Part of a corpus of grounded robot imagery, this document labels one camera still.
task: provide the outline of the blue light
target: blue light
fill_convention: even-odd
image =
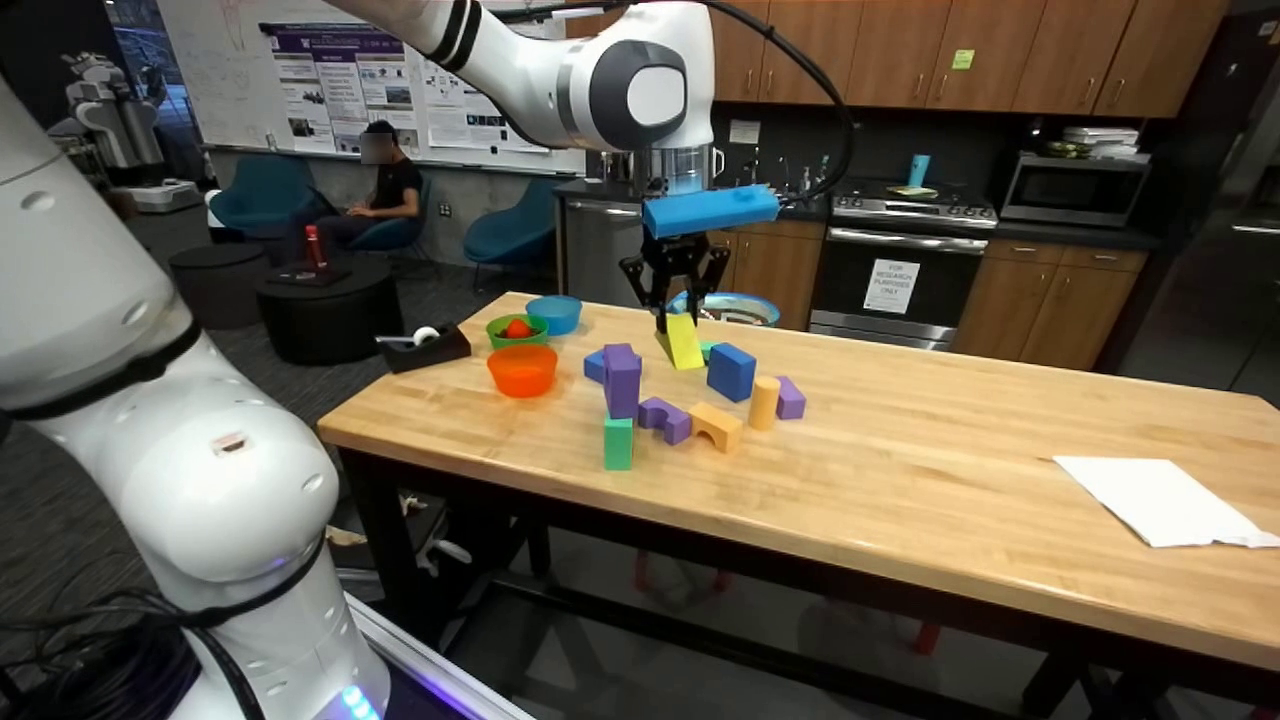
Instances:
[[[358,686],[343,689],[343,706],[349,706],[351,720],[381,720],[381,713],[369,706]]]

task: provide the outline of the floor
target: floor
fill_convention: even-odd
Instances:
[[[207,243],[198,213],[137,222],[137,236],[158,263],[181,247]],[[471,274],[403,262],[400,306],[406,325],[438,325],[481,310],[484,294],[474,294]],[[262,391],[273,391],[305,420],[321,420],[327,410],[384,374],[381,360],[293,370],[276,360],[262,329],[211,332],[211,342],[241,374],[247,374]],[[906,619],[864,612],[850,603],[827,603],[807,593],[789,593],[740,576],[722,596],[710,596],[709,567],[672,561],[654,561],[658,593],[636,593],[631,550],[568,534],[556,534],[551,550],[556,580],[568,588],[593,588],[626,603],[665,609],[683,619],[731,630],[780,650],[799,650],[918,689],[942,689],[948,695],[962,695],[1004,713],[1017,708],[1024,679],[1039,663],[1036,654],[962,631],[942,631],[937,655],[912,655],[906,641],[915,624]],[[6,429],[0,445],[0,615],[11,619],[37,612],[77,612],[124,583],[149,583],[149,576],[111,508],[97,496],[86,477],[52,445],[25,429]],[[377,583],[351,580],[351,593],[377,596]],[[20,686],[39,679],[39,669],[11,663],[37,654],[37,643],[39,635],[0,631],[0,663]],[[547,615],[521,602],[484,603],[481,619],[452,655],[481,679],[505,689],[521,708],[547,720],[891,720],[891,713],[884,708],[772,679],[695,654],[665,650],[586,619]],[[1183,720],[1246,718],[1246,708],[1240,706],[1197,694],[1171,694],[1171,708]],[[1057,718],[1086,718],[1081,694]]]

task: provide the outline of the butcher block tabletop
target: butcher block tabletop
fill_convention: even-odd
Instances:
[[[463,332],[474,355],[381,378],[321,420],[321,438],[415,469],[461,473],[579,508],[687,530],[833,567],[937,588],[1048,619],[1136,635],[1280,672],[1280,553],[1146,550],[1050,455],[1175,461],[1246,522],[1280,534],[1280,412],[1200,391],[1036,366],[912,353],[807,332],[698,325],[793,378],[803,420],[744,429],[731,451],[636,438],[636,469],[602,469],[602,391],[582,355],[631,346],[640,397],[721,401],[677,374],[640,310],[582,306],[556,342],[560,380],[539,401],[495,397],[484,325],[521,314],[501,297]]]

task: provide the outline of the microwave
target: microwave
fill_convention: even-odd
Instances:
[[[1146,174],[1150,170],[1138,159],[1057,159],[1020,151],[1007,174],[1001,222],[1122,229]]]

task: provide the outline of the yellow block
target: yellow block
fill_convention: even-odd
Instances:
[[[666,353],[677,370],[705,370],[705,342],[691,329],[687,314],[666,316]]]
[[[710,403],[691,403],[687,417],[691,417],[691,438],[710,439],[710,449],[721,449],[721,451],[731,451],[731,445],[744,429],[731,412],[710,410]]]
[[[754,389],[750,389],[750,417],[748,424],[750,429],[772,429],[776,424],[776,380],[772,378],[754,378]]]

